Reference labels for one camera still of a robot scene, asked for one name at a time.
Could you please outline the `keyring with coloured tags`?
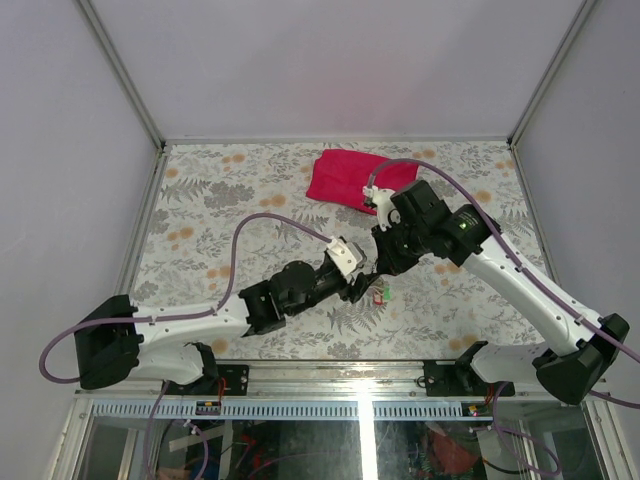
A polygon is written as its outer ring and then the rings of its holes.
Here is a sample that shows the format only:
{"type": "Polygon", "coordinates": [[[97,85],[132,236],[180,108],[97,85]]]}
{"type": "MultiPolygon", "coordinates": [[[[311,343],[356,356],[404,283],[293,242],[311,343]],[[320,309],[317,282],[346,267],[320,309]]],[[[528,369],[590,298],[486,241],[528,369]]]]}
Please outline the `keyring with coloured tags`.
{"type": "Polygon", "coordinates": [[[390,288],[388,286],[376,286],[372,293],[373,303],[381,306],[391,301],[390,288]]]}

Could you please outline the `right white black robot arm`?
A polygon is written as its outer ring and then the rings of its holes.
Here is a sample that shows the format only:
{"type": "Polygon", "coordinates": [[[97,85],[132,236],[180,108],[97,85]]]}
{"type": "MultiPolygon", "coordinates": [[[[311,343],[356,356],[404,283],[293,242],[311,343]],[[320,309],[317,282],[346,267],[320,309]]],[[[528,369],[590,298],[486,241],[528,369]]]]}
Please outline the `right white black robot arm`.
{"type": "Polygon", "coordinates": [[[363,193],[378,220],[372,230],[378,274],[398,276],[428,254],[448,260],[488,284],[542,337],[530,345],[475,343],[455,372],[463,392],[478,394],[498,382],[538,384],[569,405],[591,393],[629,332],[620,315],[603,316],[573,298],[479,208],[451,211],[424,180],[400,191],[365,186],[363,193]]]}

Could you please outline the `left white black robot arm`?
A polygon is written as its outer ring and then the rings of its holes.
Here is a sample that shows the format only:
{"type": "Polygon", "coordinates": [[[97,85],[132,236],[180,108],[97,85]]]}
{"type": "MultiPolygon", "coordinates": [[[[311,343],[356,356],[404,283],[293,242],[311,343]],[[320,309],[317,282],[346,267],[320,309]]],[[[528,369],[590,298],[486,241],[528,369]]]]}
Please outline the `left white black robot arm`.
{"type": "Polygon", "coordinates": [[[271,333],[331,296],[355,303],[378,277],[372,272],[347,279],[326,257],[319,268],[293,261],[219,308],[153,310],[134,305],[128,295],[112,296],[74,334],[80,386],[98,390],[124,380],[160,380],[208,394],[219,381],[214,342],[271,333]]]}

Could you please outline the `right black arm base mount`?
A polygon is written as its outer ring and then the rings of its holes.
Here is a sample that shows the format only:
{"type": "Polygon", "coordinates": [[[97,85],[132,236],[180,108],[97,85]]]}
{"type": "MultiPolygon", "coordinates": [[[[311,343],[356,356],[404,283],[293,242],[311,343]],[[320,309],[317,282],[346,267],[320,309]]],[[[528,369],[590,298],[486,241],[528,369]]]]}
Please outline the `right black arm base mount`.
{"type": "Polygon", "coordinates": [[[456,359],[424,360],[423,375],[416,383],[430,397],[470,397],[485,395],[506,382],[502,393],[513,397],[513,373],[511,359],[501,346],[478,341],[456,359]]]}

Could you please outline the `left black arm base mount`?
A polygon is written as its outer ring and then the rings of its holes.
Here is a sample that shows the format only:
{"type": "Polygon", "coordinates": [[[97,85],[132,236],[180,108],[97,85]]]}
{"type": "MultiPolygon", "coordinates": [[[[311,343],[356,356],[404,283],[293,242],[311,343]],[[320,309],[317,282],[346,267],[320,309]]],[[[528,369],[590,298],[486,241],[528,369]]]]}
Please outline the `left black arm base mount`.
{"type": "Polygon", "coordinates": [[[217,375],[205,373],[194,387],[195,395],[219,394],[223,387],[222,396],[242,397],[248,393],[250,367],[246,364],[221,364],[217,367],[217,375]]]}

